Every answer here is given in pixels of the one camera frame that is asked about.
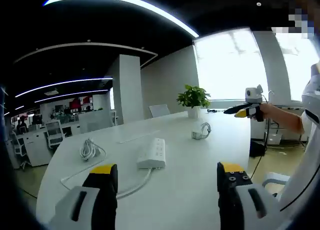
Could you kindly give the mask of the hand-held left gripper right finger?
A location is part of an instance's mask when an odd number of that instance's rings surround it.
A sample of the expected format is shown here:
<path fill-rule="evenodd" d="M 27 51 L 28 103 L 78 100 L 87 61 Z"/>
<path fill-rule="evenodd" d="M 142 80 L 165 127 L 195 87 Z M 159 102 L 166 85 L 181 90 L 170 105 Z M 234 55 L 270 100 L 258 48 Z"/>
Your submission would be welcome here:
<path fill-rule="evenodd" d="M 237 164 L 217 163 L 221 229 L 282 229 L 278 200 Z"/>

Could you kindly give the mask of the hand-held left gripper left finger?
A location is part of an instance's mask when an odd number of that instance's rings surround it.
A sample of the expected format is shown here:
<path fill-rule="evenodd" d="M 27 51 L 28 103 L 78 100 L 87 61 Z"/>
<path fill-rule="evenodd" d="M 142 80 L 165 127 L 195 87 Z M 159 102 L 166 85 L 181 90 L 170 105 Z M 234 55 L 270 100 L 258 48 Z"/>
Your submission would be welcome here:
<path fill-rule="evenodd" d="M 93 168 L 57 203 L 49 229 L 115 229 L 117 191 L 116 164 Z"/>

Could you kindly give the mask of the person's right hand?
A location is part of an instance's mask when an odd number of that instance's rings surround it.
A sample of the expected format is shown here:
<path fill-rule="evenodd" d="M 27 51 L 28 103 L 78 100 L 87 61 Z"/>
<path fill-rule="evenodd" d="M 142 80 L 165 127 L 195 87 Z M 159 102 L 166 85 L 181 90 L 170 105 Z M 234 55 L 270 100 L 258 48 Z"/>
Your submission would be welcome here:
<path fill-rule="evenodd" d="M 264 119 L 272 119 L 275 111 L 275 107 L 269 103 L 260 104 L 260 110 Z"/>

